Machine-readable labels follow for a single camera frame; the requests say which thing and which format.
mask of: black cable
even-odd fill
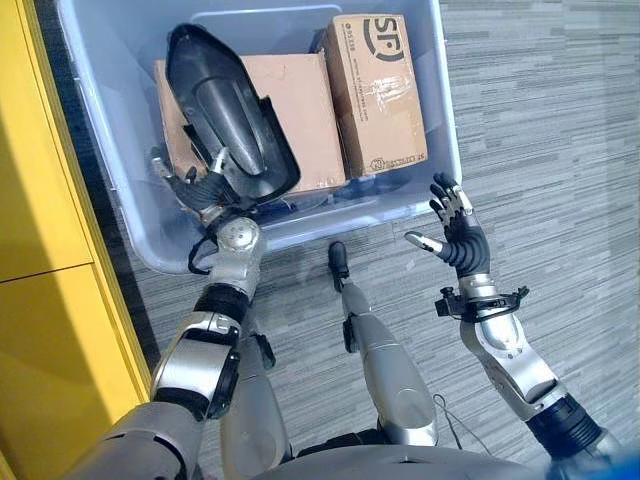
[[[436,397],[440,397],[442,399],[442,405],[440,403],[436,402]],[[456,444],[458,445],[458,448],[460,450],[462,450],[462,445],[460,444],[460,440],[458,439],[458,435],[456,434],[455,430],[453,429],[453,425],[451,423],[451,420],[449,419],[449,415],[451,415],[453,417],[453,419],[456,422],[458,422],[462,428],[464,428],[467,432],[469,432],[469,434],[473,438],[475,438],[480,445],[482,445],[482,448],[484,448],[484,450],[487,452],[488,455],[493,456],[493,453],[491,453],[491,450],[489,450],[489,447],[487,447],[485,445],[485,443],[482,441],[482,439],[480,437],[478,437],[475,433],[473,433],[471,431],[471,429],[469,427],[467,427],[462,420],[460,420],[458,417],[456,417],[452,412],[450,412],[447,409],[447,403],[446,403],[446,401],[445,401],[445,399],[444,399],[444,397],[442,395],[440,395],[439,393],[435,393],[433,395],[433,403],[438,405],[444,411],[444,416],[447,419],[447,422],[449,423],[449,428],[451,429],[451,433],[453,434],[453,438],[455,438]]]
[[[442,405],[440,405],[438,402],[436,402],[436,397],[439,397],[439,398],[442,399]],[[456,433],[455,429],[453,428],[453,423],[451,423],[451,419],[449,418],[449,410],[447,410],[447,401],[439,393],[434,393],[433,394],[433,402],[436,405],[438,405],[440,408],[442,408],[442,410],[444,411],[444,418],[447,419],[447,423],[449,424],[449,430],[451,430],[451,434],[453,435],[453,438],[456,441],[456,445],[458,445],[458,450],[463,450],[462,444],[460,443],[460,439],[458,438],[458,434]]]
[[[209,237],[207,237],[206,235],[202,237],[200,240],[198,240],[193,245],[193,247],[191,247],[191,251],[189,252],[189,257],[187,257],[187,268],[191,273],[195,273],[196,275],[209,275],[209,272],[207,270],[202,270],[196,267],[195,264],[193,263],[193,261],[196,258],[196,255],[198,254],[198,251],[200,250],[200,247],[207,240],[209,240]]]

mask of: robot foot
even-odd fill
[[[344,243],[333,242],[329,245],[329,268],[333,274],[333,287],[337,292],[342,292],[342,280],[349,278],[347,247]]]

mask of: cable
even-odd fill
[[[440,403],[438,403],[438,402],[436,401],[436,397],[439,397],[439,398],[441,398],[441,399],[442,399],[442,404],[440,404]],[[460,450],[462,450],[462,444],[460,443],[460,439],[458,438],[458,435],[457,435],[457,433],[455,432],[455,430],[454,430],[454,428],[453,428],[453,424],[451,423],[451,420],[449,419],[449,415],[451,415],[451,417],[453,417],[453,419],[454,419],[456,422],[458,422],[462,428],[464,428],[467,432],[469,432],[469,434],[470,434],[473,438],[475,438],[475,439],[478,441],[478,443],[479,443],[480,445],[482,445],[482,447],[485,449],[485,451],[487,452],[487,454],[489,454],[489,455],[493,456],[493,453],[491,453],[491,450],[489,450],[489,448],[488,448],[488,447],[485,445],[485,443],[480,439],[480,437],[478,437],[475,433],[473,433],[473,432],[471,431],[471,429],[470,429],[469,427],[467,427],[467,426],[465,425],[465,423],[464,423],[462,420],[460,420],[460,419],[459,419],[458,417],[456,417],[456,416],[455,416],[451,411],[449,411],[449,410],[447,409],[447,402],[446,402],[446,400],[444,399],[444,397],[443,397],[442,395],[440,395],[439,393],[435,393],[435,394],[433,395],[433,403],[435,403],[436,405],[438,405],[438,406],[439,406],[439,407],[444,411],[444,417],[447,419],[447,423],[449,424],[449,428],[451,429],[451,433],[453,434],[453,438],[455,439],[455,441],[456,441],[456,445],[458,445],[458,448],[459,448]]]
[[[436,402],[436,397],[440,397],[442,399],[442,405],[440,405],[438,402]],[[453,428],[453,423],[451,423],[451,419],[449,418],[449,410],[447,410],[447,408],[446,408],[447,407],[447,401],[439,393],[434,393],[433,394],[433,402],[436,405],[438,405],[442,410],[444,410],[444,418],[447,419],[447,423],[449,424],[449,430],[451,430],[451,434],[453,435],[453,438],[456,441],[456,445],[458,445],[458,450],[463,450],[462,444],[460,443],[460,439],[458,438],[458,434],[456,433],[455,429]]]

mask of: yellow cabinet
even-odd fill
[[[0,2],[0,282],[91,261],[17,4]]]
[[[0,1],[0,478],[60,475],[148,399],[32,0]]]
[[[55,478],[139,392],[91,265],[5,282],[0,305],[0,449],[18,478]]]

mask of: robot leg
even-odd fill
[[[391,443],[435,445],[438,429],[429,389],[404,347],[371,313],[364,293],[351,281],[342,243],[329,248],[329,265],[342,293],[345,347],[360,352],[380,428]]]
[[[250,334],[238,344],[239,378],[222,418],[220,444],[225,478],[246,479],[291,458],[291,445],[265,369],[275,363],[266,338]]]

